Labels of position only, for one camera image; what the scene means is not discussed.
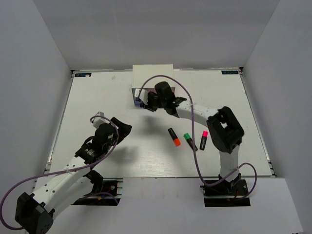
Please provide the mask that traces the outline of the wide blue drawer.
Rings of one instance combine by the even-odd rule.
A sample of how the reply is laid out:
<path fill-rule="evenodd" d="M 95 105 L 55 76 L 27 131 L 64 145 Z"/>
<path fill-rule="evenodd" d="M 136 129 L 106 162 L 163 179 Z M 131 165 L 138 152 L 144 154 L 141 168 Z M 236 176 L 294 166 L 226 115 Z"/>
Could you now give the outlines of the wide blue drawer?
<path fill-rule="evenodd" d="M 145 101 L 146 91 L 144 89 L 141 90 L 140 88 L 132 88 L 132 94 L 135 106 L 140 106 L 141 100 Z"/>

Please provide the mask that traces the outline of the pink drawer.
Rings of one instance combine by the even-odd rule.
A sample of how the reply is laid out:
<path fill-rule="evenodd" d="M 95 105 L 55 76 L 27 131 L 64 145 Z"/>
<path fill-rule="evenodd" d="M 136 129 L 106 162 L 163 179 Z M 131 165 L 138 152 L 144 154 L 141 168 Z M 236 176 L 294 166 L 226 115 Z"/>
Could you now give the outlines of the pink drawer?
<path fill-rule="evenodd" d="M 175 92 L 175 87 L 170 87 L 171 88 L 171 91 L 174 93 Z M 145 90 L 147 90 L 148 92 L 154 92 L 156 93 L 156 89 L 151 87 L 151 88 L 144 88 Z"/>

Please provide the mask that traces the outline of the white drawer cabinet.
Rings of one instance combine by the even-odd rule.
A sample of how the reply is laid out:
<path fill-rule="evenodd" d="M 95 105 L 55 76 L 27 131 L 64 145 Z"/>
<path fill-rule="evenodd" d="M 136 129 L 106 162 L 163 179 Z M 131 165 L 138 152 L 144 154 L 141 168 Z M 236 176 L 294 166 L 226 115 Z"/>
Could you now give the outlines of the white drawer cabinet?
<path fill-rule="evenodd" d="M 135 91 L 135 89 L 141 88 L 143 83 L 153 76 L 165 75 L 174 78 L 174 66 L 173 64 L 133 65 L 132 75 L 132 91 Z M 164 77 L 152 79 L 144 86 L 144 89 L 152 90 L 157 83 L 162 81 L 168 82 L 172 90 L 175 89 L 175 83 Z"/>

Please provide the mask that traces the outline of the green capped highlighter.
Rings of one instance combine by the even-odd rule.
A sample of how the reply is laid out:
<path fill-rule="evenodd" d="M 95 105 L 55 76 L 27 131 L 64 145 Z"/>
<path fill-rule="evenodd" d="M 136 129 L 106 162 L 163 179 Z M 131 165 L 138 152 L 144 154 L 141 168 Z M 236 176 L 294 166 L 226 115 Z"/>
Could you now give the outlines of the green capped highlighter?
<path fill-rule="evenodd" d="M 183 135 L 184 139 L 186 140 L 186 142 L 188 143 L 188 145 L 190 146 L 190 148 L 193 150 L 193 151 L 197 151 L 198 148 L 197 146 L 195 145 L 193 139 L 191 138 L 191 136 L 188 134 L 188 133 L 185 133 Z"/>

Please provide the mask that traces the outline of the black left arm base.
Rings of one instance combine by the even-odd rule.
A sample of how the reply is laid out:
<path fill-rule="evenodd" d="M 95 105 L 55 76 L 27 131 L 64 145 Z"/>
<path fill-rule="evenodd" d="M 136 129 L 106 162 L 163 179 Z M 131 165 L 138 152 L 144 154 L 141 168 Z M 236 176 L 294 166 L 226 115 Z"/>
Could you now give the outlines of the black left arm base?
<path fill-rule="evenodd" d="M 76 200 L 76 206 L 117 206 L 122 196 L 122 179 L 103 179 L 91 192 Z"/>

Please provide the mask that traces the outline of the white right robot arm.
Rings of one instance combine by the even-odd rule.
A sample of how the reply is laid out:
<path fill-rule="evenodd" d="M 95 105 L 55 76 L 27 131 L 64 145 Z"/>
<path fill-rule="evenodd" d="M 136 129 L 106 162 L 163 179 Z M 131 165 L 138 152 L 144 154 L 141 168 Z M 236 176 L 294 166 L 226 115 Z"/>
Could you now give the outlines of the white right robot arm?
<path fill-rule="evenodd" d="M 211 109 L 191 102 L 184 97 L 175 96 L 165 81 L 155 85 L 155 92 L 144 89 L 135 90 L 135 98 L 140 106 L 152 112 L 159 108 L 177 118 L 194 120 L 208 128 L 213 145 L 219 150 L 221 191 L 232 194 L 238 188 L 241 173 L 238 169 L 239 145 L 244 130 L 229 107 Z"/>

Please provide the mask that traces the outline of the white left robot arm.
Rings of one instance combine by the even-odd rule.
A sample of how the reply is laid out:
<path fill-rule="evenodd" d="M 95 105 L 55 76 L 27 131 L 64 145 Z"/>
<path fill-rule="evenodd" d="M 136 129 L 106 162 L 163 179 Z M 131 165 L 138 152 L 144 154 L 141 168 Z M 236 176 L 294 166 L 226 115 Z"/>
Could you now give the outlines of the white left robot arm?
<path fill-rule="evenodd" d="M 85 195 L 97 195 L 103 189 L 103 177 L 94 167 L 131 132 L 132 126 L 113 117 L 95 115 L 90 121 L 96 131 L 88 137 L 64 167 L 30 195 L 17 200 L 15 220 L 30 234 L 45 234 L 56 217 Z"/>

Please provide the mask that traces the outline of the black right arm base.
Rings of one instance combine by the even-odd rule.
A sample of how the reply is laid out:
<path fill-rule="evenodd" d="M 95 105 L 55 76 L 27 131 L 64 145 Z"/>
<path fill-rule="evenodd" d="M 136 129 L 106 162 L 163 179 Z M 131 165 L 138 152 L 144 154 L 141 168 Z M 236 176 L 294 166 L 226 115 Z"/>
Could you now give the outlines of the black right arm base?
<path fill-rule="evenodd" d="M 249 190 L 246 180 L 241 179 L 234 188 L 228 190 L 224 184 L 213 187 L 201 185 L 205 207 L 250 207 L 250 199 L 247 196 Z"/>

